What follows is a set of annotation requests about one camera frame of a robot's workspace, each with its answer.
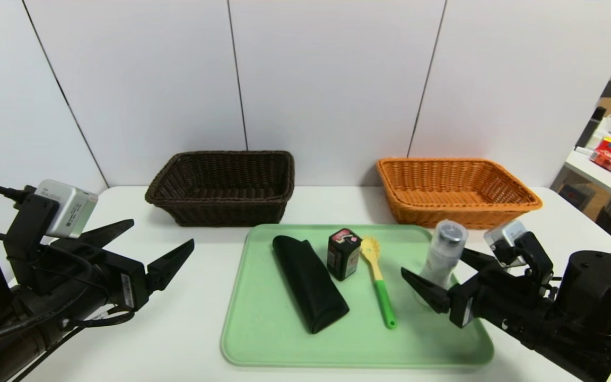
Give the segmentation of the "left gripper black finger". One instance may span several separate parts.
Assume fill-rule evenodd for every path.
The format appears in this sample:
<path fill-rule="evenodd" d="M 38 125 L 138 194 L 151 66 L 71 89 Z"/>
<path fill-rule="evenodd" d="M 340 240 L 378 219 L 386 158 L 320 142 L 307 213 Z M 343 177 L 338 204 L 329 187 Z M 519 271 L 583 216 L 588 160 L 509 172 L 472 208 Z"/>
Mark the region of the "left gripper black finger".
<path fill-rule="evenodd" d="M 146 266 L 146 287 L 148 291 L 160 292 L 165 290 L 194 249 L 194 239 L 190 239 L 149 263 Z"/>
<path fill-rule="evenodd" d="M 78 237 L 78 240 L 92 247 L 104 248 L 105 245 L 108 245 L 110 242 L 123 235 L 124 232 L 131 229 L 133 225 L 133 219 L 121 220 L 119 222 L 110 223 L 109 225 L 104 225 L 104 227 L 83 232 Z"/>

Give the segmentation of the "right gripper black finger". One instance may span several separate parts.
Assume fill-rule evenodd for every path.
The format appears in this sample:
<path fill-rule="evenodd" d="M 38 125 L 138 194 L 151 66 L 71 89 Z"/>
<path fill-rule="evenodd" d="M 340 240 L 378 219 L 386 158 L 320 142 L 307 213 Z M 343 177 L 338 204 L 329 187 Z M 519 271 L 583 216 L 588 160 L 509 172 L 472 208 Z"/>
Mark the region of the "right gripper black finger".
<path fill-rule="evenodd" d="M 450 312 L 451 295 L 449 290 L 426 280 L 405 267 L 400 268 L 400 274 L 403 280 L 434 312 L 437 314 L 448 314 Z"/>
<path fill-rule="evenodd" d="M 499 265 L 499 261 L 494 256 L 468 248 L 463 249 L 460 260 L 478 272 L 485 270 L 487 267 Z"/>

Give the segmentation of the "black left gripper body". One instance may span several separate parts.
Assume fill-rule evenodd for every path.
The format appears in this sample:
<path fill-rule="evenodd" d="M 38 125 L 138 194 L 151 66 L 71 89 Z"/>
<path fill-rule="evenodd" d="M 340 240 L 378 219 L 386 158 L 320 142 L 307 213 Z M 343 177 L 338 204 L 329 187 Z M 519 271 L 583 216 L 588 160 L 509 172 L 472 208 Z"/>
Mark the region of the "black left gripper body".
<path fill-rule="evenodd" d="M 105 249 L 114 237 L 59 239 L 42 245 L 21 242 L 21 283 L 54 312 L 57 328 L 87 326 L 95 310 L 134 314 L 148 302 L 145 266 Z"/>

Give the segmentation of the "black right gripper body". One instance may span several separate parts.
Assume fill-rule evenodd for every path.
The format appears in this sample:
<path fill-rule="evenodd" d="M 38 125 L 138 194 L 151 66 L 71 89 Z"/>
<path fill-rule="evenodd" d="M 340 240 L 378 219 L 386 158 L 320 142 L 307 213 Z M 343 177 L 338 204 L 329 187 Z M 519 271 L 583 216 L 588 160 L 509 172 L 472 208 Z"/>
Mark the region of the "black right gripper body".
<path fill-rule="evenodd" d="M 551 303 L 526 275 L 514 276 L 501 268 L 488 268 L 448 292 L 449 319 L 465 328 L 483 319 L 516 338 L 531 350 L 552 348 L 552 329 L 546 314 Z"/>

